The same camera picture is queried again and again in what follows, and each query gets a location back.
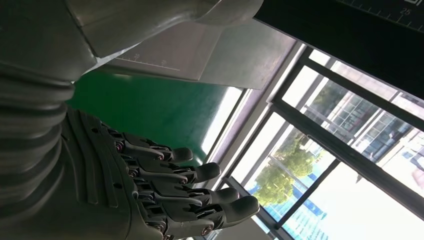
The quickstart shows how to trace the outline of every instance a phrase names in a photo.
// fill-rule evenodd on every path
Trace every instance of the building window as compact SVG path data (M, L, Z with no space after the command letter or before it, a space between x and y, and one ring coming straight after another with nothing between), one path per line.
M424 101L311 48L287 76L222 184L279 239L420 238Z

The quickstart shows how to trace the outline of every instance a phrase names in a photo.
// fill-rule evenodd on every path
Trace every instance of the glass pane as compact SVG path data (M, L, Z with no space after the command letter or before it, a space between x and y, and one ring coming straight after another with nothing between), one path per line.
M306 94L308 88L318 76L319 74L316 71L304 66L282 99L296 108L302 96Z
M424 120L424 100L397 90L339 61L336 61L331 70Z
M295 240L415 240L424 222L340 164L283 228Z
M339 61L335 62L331 70L386 100L390 100L398 92L393 87Z
M325 66L327 62L330 60L330 57L327 54L322 53L316 49L312 51L309 58L323 66Z
M246 175L254 167L255 163L259 160L265 148L268 147L284 122L285 120L277 113L272 113L271 117L269 117L269 120L265 123L260 133L232 172L232 176L239 183L243 182Z
M299 101L305 103L297 108L301 113L424 196L419 130L325 77L307 93ZM414 157L405 159L399 152Z
M334 159L289 125L270 154L259 159L259 167L241 184L278 221Z

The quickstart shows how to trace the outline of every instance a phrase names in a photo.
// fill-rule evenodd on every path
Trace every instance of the green foliage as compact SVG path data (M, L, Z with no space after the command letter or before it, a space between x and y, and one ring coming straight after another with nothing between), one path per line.
M263 206L284 203L293 194L293 178L273 164L262 170L256 182L260 189L253 195Z
M291 175L301 178L312 173L315 159L309 152L300 149L303 141L307 140L304 137L304 134L294 129L273 155L291 174L270 161L256 178L260 189L254 196L263 206L284 203L293 195L294 179Z

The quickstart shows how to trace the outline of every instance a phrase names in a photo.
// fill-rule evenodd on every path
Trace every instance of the window frame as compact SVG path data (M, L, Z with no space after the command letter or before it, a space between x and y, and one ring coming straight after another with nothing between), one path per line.
M306 91L310 92L311 89L314 89L313 86L321 82L323 78L328 78L330 81L340 85L346 90L352 92L353 94L367 100L371 104L379 107L380 109L370 117L370 121L366 122L363 130L359 130L360 133L356 136L352 143L364 133L368 126L381 114L382 111L393 115L394 117L410 124L411 126L417 128L421 132L424 132L424 120L421 118L409 113L408 111L394 105L391 100L394 99L399 94L408 94L402 90L396 89L397 92L393 95L390 100L385 100L384 98L370 92L369 90L355 84L354 82L348 80L347 78L339 75L338 73L331 70L331 67L336 63L337 59L331 57L325 66L311 60L309 58L310 54L313 52L313 48L307 46L303 53L300 55L298 60L294 63L293 67L289 70L287 77L282 83L281 87L277 90L276 94L270 101L270 107L262 119L258 127L255 129L252 136L247 141L247 144L241 150L240 154L237 155L234 163L231 165L229 170L225 173L221 181L219 182L218 189L222 188L224 184L235 188L239 191L241 196L247 196L249 193L244 189L244 185L252 177L255 170L259 165L266 159L272 149L275 147L276 143L280 139L283 132L290 126L293 125L299 131L307 135L310 139L319 144L323 149L335 156L335 160L330 164L330 166L316 179L316 181L309 187L305 193L297 200L297 202L288 210L288 212L277 222L271 215L260 206L260 211L257 214L257 217L264 222L264 224L270 229L270 232L273 236L276 236L279 239L292 240L293 238L282 228L283 224L296 212L296 210L308 199L308 197L318 188L322 181L338 166L340 162L348 165L354 171L356 171L360 176L374 184L384 193L392 197L399 204L404 206L406 209L411 211L417 217L424 221L424 208L423 198L411 190L409 187L405 186L403 183L398 181L396 178L391 176L389 173L385 172L378 165L370 161L368 158L363 156L361 153L357 152L351 147L351 144L345 143L335 135L321 127L318 123L314 122L312 119L308 118L306 115L300 112L302 106L305 105L306 98L303 97L296 107L289 105L283 100L283 96L289 90L292 83L295 81L298 74L301 72L303 67L308 67L313 71L318 73L318 77L312 82L312 87ZM247 173L242 182L238 182L232 173L235 168L238 166L238 163L242 160L245 153L252 145L256 136L261 132L267 120L271 117L272 114L278 114L284 118L285 122L282 127L278 130L275 137L271 140L268 146L265 148L265 151L262 152L260 158L254 164L253 168Z

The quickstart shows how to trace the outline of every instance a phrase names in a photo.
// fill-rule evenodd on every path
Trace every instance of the green wall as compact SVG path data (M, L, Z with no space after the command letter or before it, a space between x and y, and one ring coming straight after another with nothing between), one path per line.
M200 161L208 154L201 148L202 141L228 89L99 71L84 75L75 86L68 102L73 108L99 117L120 132L172 148L191 148L194 159Z

